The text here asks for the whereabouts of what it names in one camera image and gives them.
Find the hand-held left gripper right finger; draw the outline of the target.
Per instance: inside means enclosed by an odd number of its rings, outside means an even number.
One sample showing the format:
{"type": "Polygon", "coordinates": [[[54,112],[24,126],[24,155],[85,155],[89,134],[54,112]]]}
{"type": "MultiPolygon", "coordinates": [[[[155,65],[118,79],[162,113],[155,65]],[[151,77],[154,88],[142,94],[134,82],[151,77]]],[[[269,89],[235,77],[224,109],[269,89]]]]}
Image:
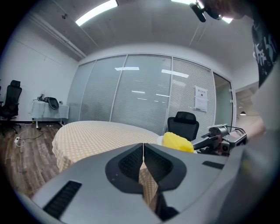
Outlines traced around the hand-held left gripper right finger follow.
{"type": "Polygon", "coordinates": [[[218,224],[232,181],[232,157],[144,144],[144,163],[158,185],[144,224],[218,224]]]}

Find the person's right forearm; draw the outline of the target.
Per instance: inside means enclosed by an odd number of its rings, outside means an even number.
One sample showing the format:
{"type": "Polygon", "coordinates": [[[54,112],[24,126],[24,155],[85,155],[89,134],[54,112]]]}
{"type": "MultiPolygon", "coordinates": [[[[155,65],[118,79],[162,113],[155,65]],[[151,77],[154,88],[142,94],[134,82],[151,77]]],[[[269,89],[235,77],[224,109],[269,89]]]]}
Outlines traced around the person's right forearm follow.
{"type": "Polygon", "coordinates": [[[246,128],[248,141],[263,135],[266,131],[264,121],[260,118],[246,128]]]}

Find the round table with yellow cloth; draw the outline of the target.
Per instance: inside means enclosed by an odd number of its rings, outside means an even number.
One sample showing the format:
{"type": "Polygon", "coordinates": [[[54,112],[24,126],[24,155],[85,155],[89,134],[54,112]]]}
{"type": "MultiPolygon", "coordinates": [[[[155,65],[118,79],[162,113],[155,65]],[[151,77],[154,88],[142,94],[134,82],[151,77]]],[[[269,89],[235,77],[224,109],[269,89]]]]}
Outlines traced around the round table with yellow cloth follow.
{"type": "Polygon", "coordinates": [[[159,135],[136,126],[105,121],[78,121],[61,127],[52,141],[60,172],[77,161],[119,147],[157,143],[159,135]]]}

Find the white paper notice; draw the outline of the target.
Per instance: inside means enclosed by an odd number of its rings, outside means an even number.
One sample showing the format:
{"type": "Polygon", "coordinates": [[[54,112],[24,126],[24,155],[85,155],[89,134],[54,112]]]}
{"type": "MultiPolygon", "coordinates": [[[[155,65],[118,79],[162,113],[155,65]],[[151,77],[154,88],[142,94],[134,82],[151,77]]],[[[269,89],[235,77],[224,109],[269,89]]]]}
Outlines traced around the white paper notice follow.
{"type": "Polygon", "coordinates": [[[208,99],[207,99],[208,90],[202,87],[195,86],[195,109],[207,111],[208,99]]]}

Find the long ceiling light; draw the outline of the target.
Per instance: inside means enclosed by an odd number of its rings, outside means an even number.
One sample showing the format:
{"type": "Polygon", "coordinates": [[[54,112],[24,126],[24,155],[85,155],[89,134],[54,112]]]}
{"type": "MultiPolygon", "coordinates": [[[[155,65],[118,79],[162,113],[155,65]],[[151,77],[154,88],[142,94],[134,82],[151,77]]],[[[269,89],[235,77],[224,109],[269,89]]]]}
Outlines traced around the long ceiling light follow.
{"type": "Polygon", "coordinates": [[[83,25],[84,23],[86,23],[88,20],[92,19],[93,17],[108,11],[110,9],[113,9],[115,7],[118,6],[118,3],[116,0],[109,0],[107,2],[104,2],[100,5],[98,5],[97,7],[91,9],[90,11],[88,11],[87,13],[85,13],[84,15],[82,15],[80,18],[78,18],[75,23],[78,26],[83,25]]]}
{"type": "MultiPolygon", "coordinates": [[[[180,4],[186,4],[189,5],[190,3],[194,3],[195,0],[171,0],[171,2],[176,2],[176,3],[180,3],[180,4]]],[[[226,23],[231,23],[231,21],[233,20],[233,18],[229,18],[229,17],[223,17],[221,20],[225,21],[226,23]]]]}

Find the black office chair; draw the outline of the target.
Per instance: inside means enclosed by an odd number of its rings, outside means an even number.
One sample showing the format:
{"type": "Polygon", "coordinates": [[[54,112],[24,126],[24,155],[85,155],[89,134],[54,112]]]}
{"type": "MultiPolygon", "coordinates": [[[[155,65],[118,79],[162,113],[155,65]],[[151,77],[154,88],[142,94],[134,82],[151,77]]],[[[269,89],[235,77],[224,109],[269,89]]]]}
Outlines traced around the black office chair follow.
{"type": "Polygon", "coordinates": [[[188,141],[196,139],[199,122],[196,116],[190,112],[177,112],[175,117],[169,117],[168,131],[180,137],[186,138],[188,141]]]}
{"type": "Polygon", "coordinates": [[[0,130],[3,136],[5,136],[5,130],[8,129],[12,129],[18,134],[15,126],[18,126],[19,129],[21,129],[20,124],[12,122],[12,119],[15,119],[16,116],[18,116],[19,98],[22,92],[20,84],[20,81],[12,80],[7,87],[4,105],[2,105],[3,101],[0,101],[0,118],[4,119],[4,121],[0,121],[0,130]]]}

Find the white-cloth side table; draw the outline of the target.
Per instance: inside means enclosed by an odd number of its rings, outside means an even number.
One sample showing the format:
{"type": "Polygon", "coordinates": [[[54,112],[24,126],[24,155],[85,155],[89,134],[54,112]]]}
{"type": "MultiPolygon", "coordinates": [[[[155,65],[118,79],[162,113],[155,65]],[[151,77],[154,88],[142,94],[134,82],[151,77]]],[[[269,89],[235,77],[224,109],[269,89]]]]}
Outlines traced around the white-cloth side table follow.
{"type": "Polygon", "coordinates": [[[68,105],[59,104],[58,109],[54,110],[51,108],[49,103],[34,100],[32,102],[31,109],[31,119],[35,121],[36,128],[39,128],[38,122],[47,121],[58,121],[60,125],[63,126],[63,119],[69,118],[69,109],[68,105]]]}

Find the glass door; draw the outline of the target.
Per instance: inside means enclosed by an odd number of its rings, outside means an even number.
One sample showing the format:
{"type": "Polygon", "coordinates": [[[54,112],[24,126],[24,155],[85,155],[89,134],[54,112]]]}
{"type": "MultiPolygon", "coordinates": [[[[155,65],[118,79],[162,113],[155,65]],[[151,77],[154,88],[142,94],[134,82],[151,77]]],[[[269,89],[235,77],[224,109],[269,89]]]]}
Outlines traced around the glass door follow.
{"type": "Polygon", "coordinates": [[[231,131],[233,121],[233,97],[231,83],[214,73],[216,90],[216,117],[215,125],[227,124],[228,131],[231,131]]]}

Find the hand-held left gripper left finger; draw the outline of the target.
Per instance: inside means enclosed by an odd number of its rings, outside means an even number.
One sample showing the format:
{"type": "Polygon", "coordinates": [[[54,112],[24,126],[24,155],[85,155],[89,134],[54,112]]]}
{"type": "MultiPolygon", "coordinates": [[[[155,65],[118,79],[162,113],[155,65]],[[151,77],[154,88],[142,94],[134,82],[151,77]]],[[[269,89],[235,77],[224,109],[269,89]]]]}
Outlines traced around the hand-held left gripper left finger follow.
{"type": "Polygon", "coordinates": [[[71,165],[32,198],[64,224],[158,224],[138,182],[141,143],[109,150],[71,165]]]}

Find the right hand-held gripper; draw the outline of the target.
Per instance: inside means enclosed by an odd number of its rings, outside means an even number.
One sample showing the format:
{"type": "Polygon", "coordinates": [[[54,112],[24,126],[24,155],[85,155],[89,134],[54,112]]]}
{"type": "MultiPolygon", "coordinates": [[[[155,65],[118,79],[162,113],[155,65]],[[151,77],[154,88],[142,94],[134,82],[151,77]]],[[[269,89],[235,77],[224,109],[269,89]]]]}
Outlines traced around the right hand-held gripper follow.
{"type": "Polygon", "coordinates": [[[191,144],[199,154],[211,154],[229,156],[233,148],[247,144],[247,134],[241,128],[235,128],[238,137],[232,136],[227,124],[219,124],[209,127],[210,136],[202,136],[191,141],[191,144]]]}

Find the person's black printed T-shirt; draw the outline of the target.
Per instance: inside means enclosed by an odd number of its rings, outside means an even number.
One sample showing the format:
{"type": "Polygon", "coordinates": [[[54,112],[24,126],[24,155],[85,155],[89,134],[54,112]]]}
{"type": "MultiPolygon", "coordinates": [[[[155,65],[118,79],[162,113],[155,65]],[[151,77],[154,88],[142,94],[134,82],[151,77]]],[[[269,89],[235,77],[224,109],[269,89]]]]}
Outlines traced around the person's black printed T-shirt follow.
{"type": "Polygon", "coordinates": [[[270,14],[261,6],[261,3],[250,1],[252,11],[252,39],[253,55],[256,59],[259,72],[259,87],[263,85],[272,72],[280,56],[280,48],[274,38],[270,26],[270,14]]]}

